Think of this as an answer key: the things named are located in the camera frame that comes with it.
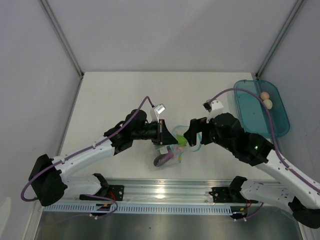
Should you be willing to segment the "pink peach toy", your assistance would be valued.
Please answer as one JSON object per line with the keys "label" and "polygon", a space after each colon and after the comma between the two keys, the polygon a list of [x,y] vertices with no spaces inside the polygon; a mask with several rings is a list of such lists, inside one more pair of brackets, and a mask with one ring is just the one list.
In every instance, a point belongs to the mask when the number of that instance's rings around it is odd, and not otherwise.
{"label": "pink peach toy", "polygon": [[270,95],[268,92],[265,92],[263,91],[261,94],[260,94],[260,98],[264,101],[264,100],[267,100],[270,98]]}

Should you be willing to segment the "green cucumber toy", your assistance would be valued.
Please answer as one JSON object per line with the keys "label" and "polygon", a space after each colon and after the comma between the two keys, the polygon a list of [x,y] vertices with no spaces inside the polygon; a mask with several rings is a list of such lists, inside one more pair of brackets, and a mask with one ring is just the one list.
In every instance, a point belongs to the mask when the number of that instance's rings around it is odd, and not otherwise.
{"label": "green cucumber toy", "polygon": [[186,139],[183,135],[176,134],[176,135],[175,135],[175,138],[176,138],[177,144],[178,144],[179,146],[186,146],[186,145],[188,144],[187,139]]}

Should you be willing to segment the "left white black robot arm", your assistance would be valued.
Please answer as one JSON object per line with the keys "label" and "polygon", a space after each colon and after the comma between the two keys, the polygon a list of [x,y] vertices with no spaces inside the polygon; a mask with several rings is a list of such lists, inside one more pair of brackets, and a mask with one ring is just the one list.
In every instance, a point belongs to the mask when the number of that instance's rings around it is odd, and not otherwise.
{"label": "left white black robot arm", "polygon": [[75,177],[83,168],[110,157],[130,147],[134,141],[151,141],[155,146],[177,144],[164,119],[147,121],[147,113],[134,109],[125,120],[91,145],[75,152],[50,158],[43,154],[37,158],[28,178],[36,197],[43,207],[55,204],[65,197],[103,200],[108,196],[109,185],[100,173],[88,178]]}

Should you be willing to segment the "clear zip top bag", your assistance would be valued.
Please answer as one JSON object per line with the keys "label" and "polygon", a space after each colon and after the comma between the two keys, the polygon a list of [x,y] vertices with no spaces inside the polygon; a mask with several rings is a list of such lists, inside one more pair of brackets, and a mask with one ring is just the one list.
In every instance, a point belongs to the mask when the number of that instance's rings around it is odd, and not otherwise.
{"label": "clear zip top bag", "polygon": [[182,162],[183,155],[187,153],[197,152],[201,149],[202,133],[196,134],[196,144],[190,146],[184,133],[189,129],[188,125],[175,126],[171,134],[177,140],[177,144],[166,146],[156,146],[158,155],[153,160],[153,165],[158,169],[171,168],[179,165]]}

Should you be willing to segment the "purple eggplant toy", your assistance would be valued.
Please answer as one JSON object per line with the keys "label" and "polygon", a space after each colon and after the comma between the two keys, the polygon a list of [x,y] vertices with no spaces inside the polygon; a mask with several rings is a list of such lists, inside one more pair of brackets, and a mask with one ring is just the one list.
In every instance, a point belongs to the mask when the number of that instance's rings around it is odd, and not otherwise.
{"label": "purple eggplant toy", "polygon": [[153,160],[153,165],[155,167],[161,167],[165,163],[167,163],[169,160],[171,160],[174,157],[174,153],[171,150],[168,150],[167,153],[160,154],[158,155],[154,160]]}

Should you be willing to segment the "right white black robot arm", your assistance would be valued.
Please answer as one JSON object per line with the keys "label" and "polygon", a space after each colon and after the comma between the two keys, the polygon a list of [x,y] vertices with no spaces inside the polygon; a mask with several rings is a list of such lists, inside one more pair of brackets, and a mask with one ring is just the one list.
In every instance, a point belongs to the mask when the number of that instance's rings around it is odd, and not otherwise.
{"label": "right white black robot arm", "polygon": [[273,188],[237,176],[228,189],[232,201],[244,198],[273,205],[309,228],[320,227],[320,184],[285,159],[270,141],[257,133],[245,132],[240,121],[230,113],[211,119],[192,119],[183,136],[194,146],[198,133],[201,133],[201,144],[223,147],[239,161],[263,171],[285,187]]}

